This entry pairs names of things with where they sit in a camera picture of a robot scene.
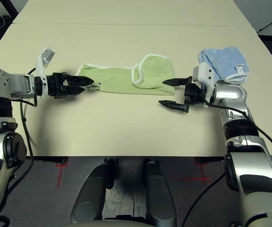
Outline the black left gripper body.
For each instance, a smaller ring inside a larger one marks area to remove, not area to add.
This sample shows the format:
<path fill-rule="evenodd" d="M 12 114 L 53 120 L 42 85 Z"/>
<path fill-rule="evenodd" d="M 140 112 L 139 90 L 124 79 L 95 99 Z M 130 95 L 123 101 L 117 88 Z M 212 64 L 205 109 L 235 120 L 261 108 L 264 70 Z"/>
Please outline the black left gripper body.
<path fill-rule="evenodd" d="M 69 85 L 64 85 L 68 82 L 69 74 L 53 73 L 50 76 L 42 78 L 42 95 L 41 97 L 51 96 L 55 99 L 66 98 L 69 95 Z"/>

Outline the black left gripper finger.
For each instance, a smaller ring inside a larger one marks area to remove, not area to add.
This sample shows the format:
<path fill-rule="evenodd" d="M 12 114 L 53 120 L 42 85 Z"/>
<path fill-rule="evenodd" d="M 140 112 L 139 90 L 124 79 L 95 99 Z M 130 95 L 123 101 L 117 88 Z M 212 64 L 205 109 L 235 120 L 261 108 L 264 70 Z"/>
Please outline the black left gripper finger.
<path fill-rule="evenodd" d="M 67 81 L 69 86 L 89 86 L 94 83 L 91 78 L 85 76 L 68 76 Z"/>
<path fill-rule="evenodd" d="M 79 95 L 84 91 L 85 89 L 82 87 L 68 87 L 68 95 Z"/>

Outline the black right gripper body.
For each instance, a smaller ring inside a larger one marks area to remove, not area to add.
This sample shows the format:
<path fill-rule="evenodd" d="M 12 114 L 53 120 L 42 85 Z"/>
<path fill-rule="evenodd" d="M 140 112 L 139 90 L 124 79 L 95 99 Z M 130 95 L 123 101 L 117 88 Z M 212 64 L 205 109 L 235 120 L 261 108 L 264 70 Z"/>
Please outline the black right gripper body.
<path fill-rule="evenodd" d="M 192 77 L 186 79 L 185 84 L 185 113 L 189 112 L 189 107 L 191 105 L 198 105 L 205 103 L 205 88 L 201 88 L 192 82 Z"/>

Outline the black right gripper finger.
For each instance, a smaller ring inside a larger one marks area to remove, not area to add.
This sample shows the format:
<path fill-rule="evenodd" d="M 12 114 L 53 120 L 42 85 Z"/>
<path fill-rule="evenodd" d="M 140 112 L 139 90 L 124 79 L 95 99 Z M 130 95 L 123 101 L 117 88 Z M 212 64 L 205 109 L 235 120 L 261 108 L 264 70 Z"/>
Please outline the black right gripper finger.
<path fill-rule="evenodd" d="M 169 86 L 184 86 L 187 83 L 187 79 L 174 78 L 163 81 L 163 84 Z"/>
<path fill-rule="evenodd" d="M 177 102 L 170 101 L 170 100 L 159 100 L 159 103 L 169 109 L 185 112 L 186 106 L 184 104 L 178 104 Z"/>

